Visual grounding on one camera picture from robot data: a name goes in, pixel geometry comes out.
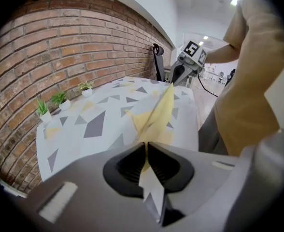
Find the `table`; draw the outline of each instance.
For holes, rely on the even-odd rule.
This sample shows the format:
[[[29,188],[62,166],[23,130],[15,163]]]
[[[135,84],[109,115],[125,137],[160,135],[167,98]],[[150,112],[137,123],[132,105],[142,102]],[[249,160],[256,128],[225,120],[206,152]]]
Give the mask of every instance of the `table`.
[[[129,114],[151,112],[169,83],[124,77],[94,90],[90,97],[57,110],[50,123],[37,127],[37,157],[42,180],[73,161],[137,140]],[[160,143],[198,151],[196,106],[191,89],[174,88],[174,109]]]

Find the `brick wall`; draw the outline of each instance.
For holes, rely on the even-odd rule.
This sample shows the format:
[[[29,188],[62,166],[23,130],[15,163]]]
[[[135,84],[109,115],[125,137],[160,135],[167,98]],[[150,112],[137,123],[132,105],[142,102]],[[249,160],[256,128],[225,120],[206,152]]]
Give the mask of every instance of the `brick wall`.
[[[26,193],[41,182],[37,97],[61,89],[73,99],[82,81],[154,78],[153,43],[169,65],[167,40],[116,0],[26,0],[0,30],[0,178]]]

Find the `yellow triangle pattern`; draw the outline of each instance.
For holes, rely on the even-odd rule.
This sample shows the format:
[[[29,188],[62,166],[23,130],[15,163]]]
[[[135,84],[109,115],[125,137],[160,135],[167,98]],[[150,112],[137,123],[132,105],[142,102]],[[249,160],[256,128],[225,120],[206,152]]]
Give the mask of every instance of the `yellow triangle pattern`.
[[[50,139],[55,136],[55,134],[60,130],[60,128],[47,128],[45,130],[46,138]]]
[[[83,109],[82,109],[82,112],[88,110],[89,108],[92,108],[95,104],[92,103],[92,102],[86,102],[86,104],[84,105]]]

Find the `white wall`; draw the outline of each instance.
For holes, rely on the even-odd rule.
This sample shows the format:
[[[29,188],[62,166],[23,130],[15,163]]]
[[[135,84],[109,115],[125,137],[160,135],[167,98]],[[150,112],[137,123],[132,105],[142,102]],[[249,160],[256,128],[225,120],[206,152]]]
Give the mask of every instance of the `white wall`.
[[[154,25],[175,46],[177,6],[175,0],[119,0]]]
[[[233,61],[230,63],[225,63],[225,64],[216,64],[216,68],[214,73],[219,74],[220,72],[224,73],[224,77],[227,77],[227,75],[230,74],[230,72],[233,69],[236,69],[238,65],[238,61]]]

